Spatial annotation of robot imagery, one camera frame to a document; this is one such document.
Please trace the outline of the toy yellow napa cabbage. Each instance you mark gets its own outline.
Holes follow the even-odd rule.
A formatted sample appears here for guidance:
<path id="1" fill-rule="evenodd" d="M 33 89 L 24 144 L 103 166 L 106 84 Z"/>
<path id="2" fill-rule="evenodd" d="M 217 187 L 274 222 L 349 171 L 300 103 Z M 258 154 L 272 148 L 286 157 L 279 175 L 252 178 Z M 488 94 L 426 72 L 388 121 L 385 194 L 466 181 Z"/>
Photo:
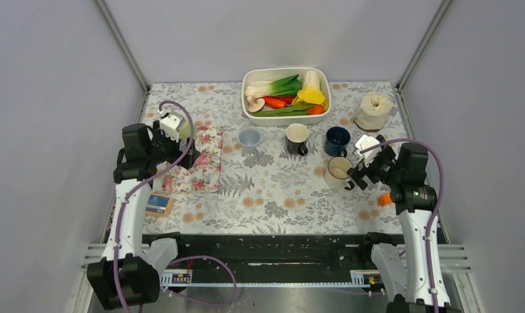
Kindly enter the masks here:
<path id="1" fill-rule="evenodd" d="M 303 74 L 303 86 L 292 101 L 292 106 L 302 106 L 305 104 L 316 104 L 323 106 L 327 110 L 329 105 L 327 99 L 320 88 L 320 75 L 316 70 L 308 70 Z"/>

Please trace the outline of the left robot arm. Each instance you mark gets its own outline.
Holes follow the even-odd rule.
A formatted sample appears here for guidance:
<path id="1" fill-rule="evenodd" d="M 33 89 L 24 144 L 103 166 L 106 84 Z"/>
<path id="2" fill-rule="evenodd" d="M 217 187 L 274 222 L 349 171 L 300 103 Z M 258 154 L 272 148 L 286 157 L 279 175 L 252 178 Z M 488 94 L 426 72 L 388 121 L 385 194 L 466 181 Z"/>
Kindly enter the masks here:
<path id="1" fill-rule="evenodd" d="M 87 279 L 106 310 L 154 303 L 166 266 L 182 267 L 187 249 L 175 239 L 156 239 L 143 249 L 143 220 L 158 165 L 168 162 L 186 170 L 199 152 L 192 137 L 180 135 L 181 122 L 136 123 L 122 129 L 124 146 L 113 171 L 115 213 L 106 248 L 87 267 Z"/>

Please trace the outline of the toy orange carrot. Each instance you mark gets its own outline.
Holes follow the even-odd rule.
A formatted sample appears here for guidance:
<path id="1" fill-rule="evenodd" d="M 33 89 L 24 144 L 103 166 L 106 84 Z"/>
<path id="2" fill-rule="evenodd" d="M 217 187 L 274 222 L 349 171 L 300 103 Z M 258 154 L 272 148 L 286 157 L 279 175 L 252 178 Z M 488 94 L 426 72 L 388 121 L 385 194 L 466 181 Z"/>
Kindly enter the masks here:
<path id="1" fill-rule="evenodd" d="M 307 110 L 307 115 L 320 115 L 326 112 L 326 109 L 321 104 L 315 105 Z"/>

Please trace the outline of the cream white mug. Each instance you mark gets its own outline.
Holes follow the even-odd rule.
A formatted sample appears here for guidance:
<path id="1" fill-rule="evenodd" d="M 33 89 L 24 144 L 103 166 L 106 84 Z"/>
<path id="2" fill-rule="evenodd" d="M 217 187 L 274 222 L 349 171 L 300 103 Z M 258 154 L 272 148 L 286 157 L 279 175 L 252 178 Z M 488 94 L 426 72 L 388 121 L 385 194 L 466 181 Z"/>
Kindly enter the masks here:
<path id="1" fill-rule="evenodd" d="M 352 169 L 353 164 L 347 158 L 341 156 L 333 157 L 327 163 L 324 180 L 331 188 L 353 190 L 355 184 L 348 174 Z"/>

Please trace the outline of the aluminium frame rail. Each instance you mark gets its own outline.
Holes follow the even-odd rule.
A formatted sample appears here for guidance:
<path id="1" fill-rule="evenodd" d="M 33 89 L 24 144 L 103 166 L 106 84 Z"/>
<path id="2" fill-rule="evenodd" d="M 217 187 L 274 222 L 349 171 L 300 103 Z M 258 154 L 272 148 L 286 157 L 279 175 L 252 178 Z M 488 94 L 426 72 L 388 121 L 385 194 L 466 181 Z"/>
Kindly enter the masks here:
<path id="1" fill-rule="evenodd" d="M 130 68 L 131 72 L 133 73 L 140 88 L 143 90 L 144 93 L 148 93 L 150 90 L 149 82 L 145 78 L 145 75 L 143 74 L 139 66 L 139 63 L 137 62 L 135 56 L 133 55 L 132 50 L 129 48 L 129 45 L 126 42 L 123 36 L 123 33 L 121 32 L 115 18 L 113 17 L 113 14 L 108 6 L 107 1 L 94 0 L 93 2 L 98 7 L 104 22 L 108 26 L 109 32 L 114 38 L 120 52 L 123 54 L 123 57 L 125 58 L 127 65 Z"/>

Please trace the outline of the orange clip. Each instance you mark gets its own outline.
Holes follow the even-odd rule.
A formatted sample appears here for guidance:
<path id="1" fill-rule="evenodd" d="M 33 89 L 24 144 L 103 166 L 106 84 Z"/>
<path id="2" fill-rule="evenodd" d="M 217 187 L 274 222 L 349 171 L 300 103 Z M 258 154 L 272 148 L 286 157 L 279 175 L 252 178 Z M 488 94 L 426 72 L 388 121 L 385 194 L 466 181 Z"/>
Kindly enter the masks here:
<path id="1" fill-rule="evenodd" d="M 390 193 L 382 194 L 382 195 L 379 196 L 378 199 L 377 199 L 377 204 L 378 204 L 380 207 L 385 207 L 385 206 L 387 206 L 387 205 L 391 205 L 392 203 L 394 203 L 394 201 L 393 201 L 393 199 L 392 199 Z"/>

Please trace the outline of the blue-grey textured square mug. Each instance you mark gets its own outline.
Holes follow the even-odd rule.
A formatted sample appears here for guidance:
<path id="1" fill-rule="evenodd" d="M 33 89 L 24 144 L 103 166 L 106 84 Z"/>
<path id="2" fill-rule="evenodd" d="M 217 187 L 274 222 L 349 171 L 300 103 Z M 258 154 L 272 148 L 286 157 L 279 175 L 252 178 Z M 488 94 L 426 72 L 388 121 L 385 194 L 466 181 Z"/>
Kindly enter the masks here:
<path id="1" fill-rule="evenodd" d="M 179 149 L 180 152 L 184 153 L 186 156 L 194 156 L 195 155 L 195 142 L 192 138 L 181 138 L 181 141 L 179 143 Z"/>

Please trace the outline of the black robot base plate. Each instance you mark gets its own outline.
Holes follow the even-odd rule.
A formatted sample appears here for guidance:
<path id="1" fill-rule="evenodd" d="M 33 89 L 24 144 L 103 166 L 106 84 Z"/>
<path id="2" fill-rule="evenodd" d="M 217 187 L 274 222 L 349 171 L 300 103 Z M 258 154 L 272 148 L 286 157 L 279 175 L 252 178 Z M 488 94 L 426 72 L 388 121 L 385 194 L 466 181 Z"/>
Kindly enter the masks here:
<path id="1" fill-rule="evenodd" d="M 223 261 L 238 283 L 339 284 L 352 282 L 354 270 L 376 271 L 372 244 L 380 239 L 402 244 L 401 235 L 144 235 L 143 243 L 172 238 L 178 256 L 207 256 Z"/>

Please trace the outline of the light green mug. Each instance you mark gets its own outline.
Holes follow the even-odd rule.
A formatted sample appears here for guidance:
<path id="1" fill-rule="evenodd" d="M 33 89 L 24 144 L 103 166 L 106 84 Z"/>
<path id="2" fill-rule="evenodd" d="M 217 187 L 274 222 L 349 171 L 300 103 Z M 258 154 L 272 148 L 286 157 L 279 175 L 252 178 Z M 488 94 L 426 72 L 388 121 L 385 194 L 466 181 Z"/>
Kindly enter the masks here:
<path id="1" fill-rule="evenodd" d="M 180 138 L 187 140 L 188 138 L 192 136 L 193 133 L 194 131 L 191 131 L 190 123 L 188 120 L 184 120 L 179 125 L 178 134 Z"/>

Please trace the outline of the dark blue mug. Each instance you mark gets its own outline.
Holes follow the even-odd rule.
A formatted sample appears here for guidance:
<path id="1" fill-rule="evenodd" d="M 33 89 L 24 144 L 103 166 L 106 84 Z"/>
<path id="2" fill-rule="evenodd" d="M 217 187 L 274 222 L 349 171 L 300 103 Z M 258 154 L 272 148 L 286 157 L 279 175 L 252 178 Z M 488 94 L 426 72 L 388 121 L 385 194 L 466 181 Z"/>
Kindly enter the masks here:
<path id="1" fill-rule="evenodd" d="M 351 140 L 350 132 L 343 127 L 331 127 L 324 140 L 324 151 L 330 157 L 347 157 L 347 146 Z"/>

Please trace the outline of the blue card box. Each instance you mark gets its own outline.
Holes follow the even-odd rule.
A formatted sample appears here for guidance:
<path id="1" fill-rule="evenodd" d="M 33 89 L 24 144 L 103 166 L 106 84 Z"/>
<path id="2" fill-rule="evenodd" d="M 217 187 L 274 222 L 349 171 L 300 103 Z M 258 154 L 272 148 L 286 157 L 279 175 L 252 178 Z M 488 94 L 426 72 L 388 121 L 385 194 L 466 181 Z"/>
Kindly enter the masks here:
<path id="1" fill-rule="evenodd" d="M 173 207 L 173 199 L 162 194 L 151 194 L 145 208 L 149 216 L 168 216 Z"/>

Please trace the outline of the light grey-blue mug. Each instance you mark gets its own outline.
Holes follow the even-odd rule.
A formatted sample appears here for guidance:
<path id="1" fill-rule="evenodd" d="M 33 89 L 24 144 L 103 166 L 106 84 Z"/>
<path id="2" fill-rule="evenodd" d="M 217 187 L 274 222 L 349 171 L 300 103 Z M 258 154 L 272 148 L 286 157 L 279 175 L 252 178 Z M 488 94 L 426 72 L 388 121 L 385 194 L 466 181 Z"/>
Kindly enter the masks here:
<path id="1" fill-rule="evenodd" d="M 253 157 L 259 153 L 257 146 L 260 144 L 262 135 L 256 128 L 244 128 L 239 131 L 238 140 L 241 145 L 242 154 Z"/>

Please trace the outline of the white rectangular dish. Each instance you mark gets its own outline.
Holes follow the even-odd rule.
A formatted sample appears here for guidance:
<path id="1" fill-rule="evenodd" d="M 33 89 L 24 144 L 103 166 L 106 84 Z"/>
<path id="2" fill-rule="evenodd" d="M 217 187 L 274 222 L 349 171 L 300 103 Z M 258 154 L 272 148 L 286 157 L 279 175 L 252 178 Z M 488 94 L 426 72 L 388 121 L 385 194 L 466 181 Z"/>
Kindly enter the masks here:
<path id="1" fill-rule="evenodd" d="M 325 113 L 320 115 L 300 115 L 300 116 L 285 116 L 285 117 L 254 117 L 252 113 L 249 113 L 247 110 L 248 101 L 245 96 L 245 88 L 252 82 L 259 80 L 279 80 L 288 76 L 293 76 L 298 74 L 298 79 L 302 82 L 303 74 L 308 70 L 316 70 L 320 75 L 320 88 L 324 93 L 327 103 L 329 105 Z M 308 68 L 308 67 L 291 67 L 291 68 L 263 68 L 256 69 L 247 72 L 243 78 L 242 88 L 241 88 L 241 100 L 243 111 L 245 115 L 250 119 L 250 121 L 258 126 L 265 127 L 279 127 L 279 126 L 288 126 L 293 123 L 301 123 L 304 125 L 314 124 L 321 121 L 330 111 L 331 111 L 331 94 L 330 88 L 325 74 L 317 68 Z M 264 106 L 263 110 L 274 110 L 268 106 Z"/>

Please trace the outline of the toy green bean pods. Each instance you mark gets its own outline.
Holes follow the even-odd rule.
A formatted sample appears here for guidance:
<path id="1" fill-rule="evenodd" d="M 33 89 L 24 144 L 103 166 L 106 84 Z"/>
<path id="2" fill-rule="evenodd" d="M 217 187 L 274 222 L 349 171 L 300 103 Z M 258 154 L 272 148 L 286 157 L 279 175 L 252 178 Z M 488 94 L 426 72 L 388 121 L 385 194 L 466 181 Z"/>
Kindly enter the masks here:
<path id="1" fill-rule="evenodd" d="M 254 117 L 285 117 L 285 116 L 300 116 L 308 115 L 308 110 L 315 107 L 315 104 L 307 104 L 304 106 L 287 106 L 281 109 L 265 110 L 253 113 Z"/>

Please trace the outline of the floral serving tray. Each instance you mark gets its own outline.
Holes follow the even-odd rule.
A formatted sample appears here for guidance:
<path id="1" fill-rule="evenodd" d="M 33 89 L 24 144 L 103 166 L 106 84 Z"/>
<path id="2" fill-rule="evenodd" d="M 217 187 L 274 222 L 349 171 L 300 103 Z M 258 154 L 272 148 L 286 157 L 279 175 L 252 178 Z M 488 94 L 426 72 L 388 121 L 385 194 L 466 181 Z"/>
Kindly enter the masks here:
<path id="1" fill-rule="evenodd" d="M 162 194 L 173 192 L 216 192 L 221 172 L 223 147 L 222 127 L 196 127 L 196 150 L 200 152 L 193 167 L 185 170 L 176 166 L 155 179 L 153 186 Z"/>

